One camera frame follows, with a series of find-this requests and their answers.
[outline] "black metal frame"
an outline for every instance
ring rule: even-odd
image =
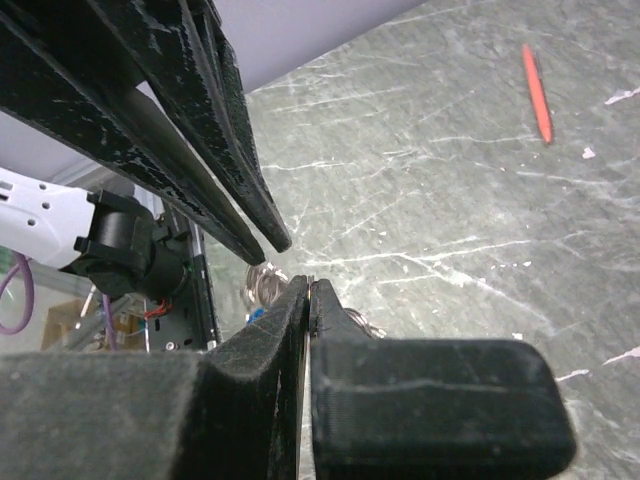
[[[188,271],[186,284],[167,299],[169,311],[147,324],[147,348],[162,350],[211,350],[222,342],[209,279],[202,232],[175,209],[165,206],[156,241],[167,244],[182,258]]]
[[[262,249],[213,171],[278,251],[290,246],[211,3],[1,0],[0,45],[1,110],[159,195],[247,263],[261,263]],[[144,80],[204,164],[136,89]]]

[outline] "orange pencil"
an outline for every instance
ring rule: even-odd
[[[548,144],[551,143],[551,117],[547,108],[547,100],[544,97],[542,82],[536,68],[536,61],[533,58],[533,52],[527,44],[522,46],[522,60],[524,61],[524,70],[527,73],[527,81],[529,82],[529,92],[531,93],[531,102],[536,112],[538,120],[538,128],[542,134],[542,138]]]

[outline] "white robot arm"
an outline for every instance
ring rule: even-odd
[[[19,175],[0,167],[0,245],[60,269],[81,255],[95,205],[88,192]]]

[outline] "red wire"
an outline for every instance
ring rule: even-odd
[[[145,312],[144,319],[149,320],[153,317],[161,317],[162,315],[165,315],[169,310],[171,310],[171,307],[172,305],[167,304],[166,300],[162,300],[158,308],[149,312]]]

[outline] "gray marble table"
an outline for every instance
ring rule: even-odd
[[[434,0],[249,96],[294,240],[270,259],[393,336],[536,346],[579,436],[565,479],[640,478],[638,18],[639,0]],[[244,267],[209,251],[231,333]]]

